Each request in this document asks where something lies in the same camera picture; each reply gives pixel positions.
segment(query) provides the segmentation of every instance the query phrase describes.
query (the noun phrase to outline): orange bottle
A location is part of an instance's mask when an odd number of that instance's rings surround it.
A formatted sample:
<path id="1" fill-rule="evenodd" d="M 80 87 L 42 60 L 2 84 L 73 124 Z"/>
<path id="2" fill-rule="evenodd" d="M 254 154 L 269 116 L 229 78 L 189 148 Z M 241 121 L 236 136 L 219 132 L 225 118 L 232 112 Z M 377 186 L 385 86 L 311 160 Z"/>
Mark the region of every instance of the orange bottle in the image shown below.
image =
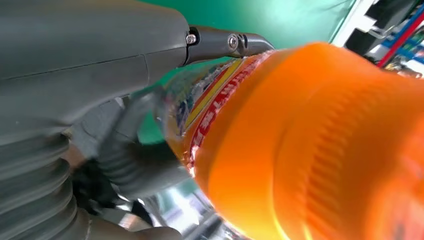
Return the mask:
<path id="1" fill-rule="evenodd" d="M 176 78 L 158 116 L 255 240 L 424 239 L 424 82 L 325 43 Z"/>

